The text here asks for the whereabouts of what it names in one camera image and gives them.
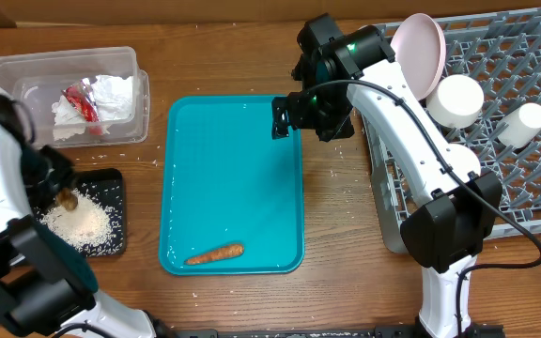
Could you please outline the brown food scrap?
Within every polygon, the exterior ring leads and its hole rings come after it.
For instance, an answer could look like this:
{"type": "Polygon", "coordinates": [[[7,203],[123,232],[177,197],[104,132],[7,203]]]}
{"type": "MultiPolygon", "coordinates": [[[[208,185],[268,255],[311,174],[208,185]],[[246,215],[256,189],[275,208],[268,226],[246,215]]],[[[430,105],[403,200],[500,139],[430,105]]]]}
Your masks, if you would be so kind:
{"type": "Polygon", "coordinates": [[[55,196],[55,202],[66,211],[73,211],[78,206],[78,198],[69,188],[62,189],[55,196]]]}

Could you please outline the red snack wrapper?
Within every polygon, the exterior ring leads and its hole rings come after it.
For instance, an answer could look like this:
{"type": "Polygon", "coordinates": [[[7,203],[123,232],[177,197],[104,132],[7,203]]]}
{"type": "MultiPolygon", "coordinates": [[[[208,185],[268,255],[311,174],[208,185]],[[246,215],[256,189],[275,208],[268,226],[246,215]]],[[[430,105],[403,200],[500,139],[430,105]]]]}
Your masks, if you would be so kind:
{"type": "Polygon", "coordinates": [[[83,78],[62,91],[65,99],[88,123],[94,126],[88,128],[93,135],[103,135],[103,128],[99,125],[98,107],[94,91],[89,78],[83,78]]]}

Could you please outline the white tissue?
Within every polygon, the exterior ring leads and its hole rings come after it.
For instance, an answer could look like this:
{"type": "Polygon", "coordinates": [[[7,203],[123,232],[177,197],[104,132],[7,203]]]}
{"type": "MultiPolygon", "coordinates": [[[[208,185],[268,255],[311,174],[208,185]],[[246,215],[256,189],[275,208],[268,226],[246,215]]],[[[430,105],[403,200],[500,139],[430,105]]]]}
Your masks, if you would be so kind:
{"type": "MultiPolygon", "coordinates": [[[[127,119],[133,112],[133,77],[96,75],[86,78],[90,79],[94,91],[100,119],[99,125],[103,128],[103,135],[109,134],[113,121],[127,119]]],[[[52,104],[54,140],[62,142],[87,133],[93,135],[88,128],[94,126],[94,123],[88,123],[83,119],[65,99],[63,90],[65,89],[61,90],[59,101],[52,104]]]]}

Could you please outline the pale green bowl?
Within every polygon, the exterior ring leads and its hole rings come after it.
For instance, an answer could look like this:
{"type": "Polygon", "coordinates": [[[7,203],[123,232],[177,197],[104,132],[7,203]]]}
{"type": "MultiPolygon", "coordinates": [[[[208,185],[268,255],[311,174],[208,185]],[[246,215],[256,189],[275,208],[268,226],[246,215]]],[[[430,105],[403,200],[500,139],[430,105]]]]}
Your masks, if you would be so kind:
{"type": "Polygon", "coordinates": [[[430,116],[443,127],[464,129],[474,123],[484,104],[484,91],[473,78],[444,78],[426,99],[430,116]]]}

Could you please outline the small pink bowl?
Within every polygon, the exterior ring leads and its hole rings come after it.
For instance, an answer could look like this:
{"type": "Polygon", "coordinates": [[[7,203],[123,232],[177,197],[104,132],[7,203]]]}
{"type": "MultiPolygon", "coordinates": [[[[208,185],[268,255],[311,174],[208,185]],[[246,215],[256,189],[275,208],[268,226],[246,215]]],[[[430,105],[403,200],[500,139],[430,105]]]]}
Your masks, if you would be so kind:
{"type": "Polygon", "coordinates": [[[481,164],[476,154],[463,145],[449,144],[446,148],[445,159],[453,168],[454,173],[464,182],[468,182],[481,174],[481,164]]]}

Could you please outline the orange carrot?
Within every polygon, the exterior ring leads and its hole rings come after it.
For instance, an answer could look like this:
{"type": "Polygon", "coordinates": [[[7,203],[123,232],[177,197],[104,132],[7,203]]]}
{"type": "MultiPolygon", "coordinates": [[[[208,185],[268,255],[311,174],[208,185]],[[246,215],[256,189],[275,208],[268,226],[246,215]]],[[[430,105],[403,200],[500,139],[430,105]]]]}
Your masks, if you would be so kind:
{"type": "Polygon", "coordinates": [[[185,264],[189,266],[207,264],[211,262],[236,258],[243,255],[243,253],[244,246],[242,244],[235,243],[188,258],[185,261],[185,264]]]}

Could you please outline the white cup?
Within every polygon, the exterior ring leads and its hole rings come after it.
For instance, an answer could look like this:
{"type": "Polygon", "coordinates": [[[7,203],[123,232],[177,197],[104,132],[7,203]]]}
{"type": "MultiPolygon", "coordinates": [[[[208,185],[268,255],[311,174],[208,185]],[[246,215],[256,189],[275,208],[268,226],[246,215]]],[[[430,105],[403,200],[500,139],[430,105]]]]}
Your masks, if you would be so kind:
{"type": "Polygon", "coordinates": [[[503,126],[497,136],[504,146],[522,148],[541,131],[541,105],[525,103],[505,116],[498,124],[503,126]]]}

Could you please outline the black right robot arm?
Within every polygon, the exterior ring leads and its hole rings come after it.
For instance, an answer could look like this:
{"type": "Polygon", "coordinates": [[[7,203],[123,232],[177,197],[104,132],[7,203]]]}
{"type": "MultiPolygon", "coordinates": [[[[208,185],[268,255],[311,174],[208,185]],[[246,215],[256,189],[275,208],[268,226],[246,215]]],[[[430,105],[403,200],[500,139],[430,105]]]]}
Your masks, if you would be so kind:
{"type": "Polygon", "coordinates": [[[297,37],[301,56],[292,77],[299,92],[272,102],[271,135],[312,130],[330,142],[352,136],[360,113],[395,158],[415,211],[397,228],[421,266],[423,301],[411,326],[376,328],[383,337],[501,337],[500,326],[479,325],[468,311],[471,274],[495,221],[502,216],[502,183],[483,172],[468,147],[445,139],[442,127],[465,128],[484,104],[478,83],[444,77],[446,44],[428,15],[409,16],[386,38],[374,25],[345,34],[322,14],[297,37]]]}

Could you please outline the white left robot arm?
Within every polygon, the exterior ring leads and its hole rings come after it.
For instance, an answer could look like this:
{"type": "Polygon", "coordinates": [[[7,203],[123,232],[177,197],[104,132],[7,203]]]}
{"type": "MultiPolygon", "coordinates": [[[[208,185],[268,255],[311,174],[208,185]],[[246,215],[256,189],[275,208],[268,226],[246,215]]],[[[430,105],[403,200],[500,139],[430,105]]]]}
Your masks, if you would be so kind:
{"type": "Polygon", "coordinates": [[[73,163],[34,147],[34,123],[0,94],[0,325],[18,337],[172,337],[144,310],[101,291],[84,257],[34,215],[75,181],[73,163]]]}

